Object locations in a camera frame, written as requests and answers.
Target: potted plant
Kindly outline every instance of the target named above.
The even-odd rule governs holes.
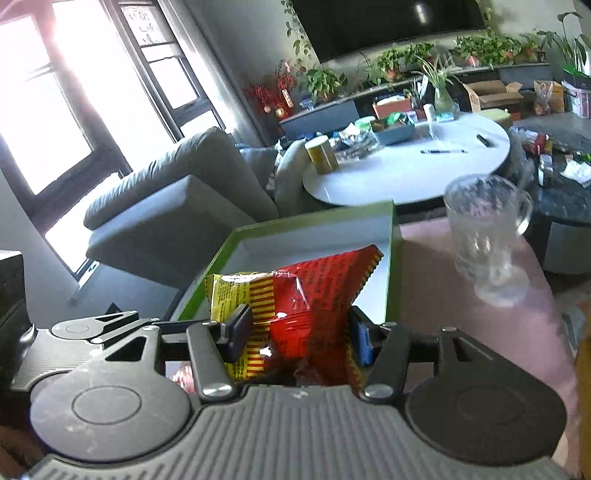
[[[411,43],[403,50],[404,63],[407,67],[417,64],[417,57],[428,62],[433,62],[433,54],[431,51],[435,45],[429,42]]]
[[[313,102],[316,102],[318,98],[323,102],[331,101],[336,96],[337,91],[349,83],[344,73],[340,77],[337,77],[336,73],[328,69],[308,70],[305,78],[308,84],[308,92]]]
[[[437,55],[433,63],[423,60],[422,58],[419,58],[418,61],[423,67],[425,77],[428,78],[429,82],[431,82],[435,88],[435,111],[437,113],[451,112],[454,107],[454,102],[449,95],[446,86],[448,83],[453,85],[450,80],[451,77],[457,79],[457,77],[452,74],[452,69],[455,65],[449,58],[442,61],[439,55]]]
[[[513,64],[517,55],[523,51],[523,44],[520,42],[520,40],[510,37],[509,35],[504,35],[497,38],[500,38],[501,40],[500,48],[503,49],[503,53],[506,58],[506,60],[504,60],[502,63]]]
[[[404,58],[404,52],[398,49],[395,45],[383,52],[377,59],[374,60],[374,66],[371,67],[375,74],[381,75],[381,78],[387,82],[395,82],[401,77],[400,60]]]
[[[520,33],[519,36],[523,38],[521,51],[525,58],[533,63],[540,61],[540,52],[542,52],[542,36],[540,36],[536,30],[531,33]]]
[[[480,66],[479,53],[482,51],[482,37],[456,37],[454,52],[468,62],[471,67]]]
[[[542,39],[542,48],[551,48],[552,44],[556,43],[564,57],[564,61],[566,62],[567,66],[574,67],[578,70],[579,62],[581,60],[584,62],[584,60],[587,58],[587,51],[585,47],[591,48],[591,39],[589,39],[589,37],[585,34],[580,34],[578,37],[569,40],[566,34],[566,27],[564,26],[564,19],[569,15],[573,15],[577,18],[582,18],[582,16],[577,12],[565,12],[557,16],[558,21],[562,23],[562,31],[564,33],[564,37],[561,37],[556,32],[552,32],[550,30],[539,30],[538,33],[539,35],[544,36],[544,38]]]

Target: window frame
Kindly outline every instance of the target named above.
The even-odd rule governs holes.
[[[81,158],[72,168],[35,195],[0,133],[0,170],[31,223],[50,247],[45,234],[74,205],[109,175],[117,173],[123,178],[132,172],[131,166],[100,115],[87,99],[78,79],[67,67],[66,60],[59,50],[53,35],[56,27],[53,3],[51,0],[24,0],[16,4],[8,14],[5,13],[0,20],[2,25],[23,17],[33,19],[49,58],[49,63],[37,71],[39,75],[55,75],[63,99],[91,149],[89,155]],[[76,280],[80,280],[86,271],[83,268],[90,266],[89,262],[85,261],[74,272],[59,255],[58,258]]]
[[[49,58],[49,63],[40,67],[35,72],[38,72],[38,75],[55,75],[56,82],[72,113],[72,117],[77,122],[80,131],[92,151],[87,157],[81,158],[76,165],[35,195],[0,132],[0,170],[4,174],[24,212],[54,253],[56,253],[55,250],[45,238],[47,231],[108,176],[117,173],[120,178],[123,178],[133,171],[105,123],[102,121],[102,118],[86,97],[82,84],[78,81],[73,71],[69,69],[65,57],[57,45],[53,34],[56,27],[53,3],[60,1],[69,0],[21,0],[20,2],[10,3],[7,10],[0,12],[0,25],[17,20],[20,17],[30,16],[33,19]],[[220,127],[225,129],[220,115],[199,83],[158,1],[101,0],[101,3],[116,27],[119,39],[122,41],[123,47],[134,64],[145,93],[170,137],[174,141],[184,138],[181,127],[208,111],[212,111]],[[196,100],[176,109],[171,107],[162,87],[150,68],[150,63],[152,62],[148,62],[144,56],[142,47],[137,42],[124,16],[121,6],[126,5],[155,7],[159,10],[160,18],[166,22],[166,25],[163,25],[163,27],[167,28],[174,38],[173,41],[161,44],[174,44],[180,52],[179,54],[163,57],[162,59],[176,58],[179,61],[187,80],[197,95]],[[74,272],[57,253],[56,255],[78,281],[80,281],[86,271],[94,264],[94,261],[87,259]]]
[[[128,51],[132,52],[132,59],[134,60],[136,69],[142,81],[144,82],[144,86],[148,91],[148,95],[155,100],[155,106],[160,111],[161,117],[164,122],[168,125],[170,132],[173,134],[176,141],[181,140],[184,138],[183,133],[181,132],[181,127],[186,123],[190,122],[191,120],[197,118],[200,115],[211,110],[216,117],[217,122],[219,123],[222,130],[225,130],[225,125],[222,121],[222,118],[218,114],[216,108],[213,106],[211,100],[207,97],[207,94],[203,90],[203,87],[199,83],[197,79],[197,75],[195,74],[193,68],[191,67],[183,49],[181,48],[178,38],[172,33],[172,28],[166,20],[166,16],[162,11],[157,0],[105,0],[107,4],[107,9],[111,14],[111,17],[115,21],[115,27],[119,31],[119,35],[123,39],[124,43],[128,47]],[[171,31],[174,41],[150,44],[141,46],[135,35],[125,18],[123,13],[122,7],[154,7],[160,11],[160,16],[164,21],[167,23],[166,28]],[[164,60],[164,58],[160,60],[148,61],[142,48],[146,47],[153,47],[157,45],[166,45],[166,44],[174,44],[178,47],[180,54],[173,55],[164,58],[175,58],[179,61],[181,67],[185,75],[187,76],[187,80],[191,84],[192,88],[194,89],[197,99],[189,102],[185,105],[182,105],[178,108],[172,108],[170,102],[166,98],[166,94],[164,90],[160,86],[156,76],[154,75],[152,69],[150,68],[151,63],[155,63],[156,61]]]

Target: glass vase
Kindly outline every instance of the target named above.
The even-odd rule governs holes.
[[[437,114],[453,111],[453,100],[445,85],[435,87],[435,111]]]

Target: television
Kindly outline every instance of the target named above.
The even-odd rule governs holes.
[[[481,30],[476,0],[293,0],[318,59],[425,35]]]

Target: red snack bag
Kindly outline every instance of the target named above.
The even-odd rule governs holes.
[[[211,275],[206,281],[212,320],[234,303],[253,310],[252,335],[228,370],[249,380],[286,371],[322,385],[357,386],[347,312],[383,255],[375,245],[280,268],[271,274]]]

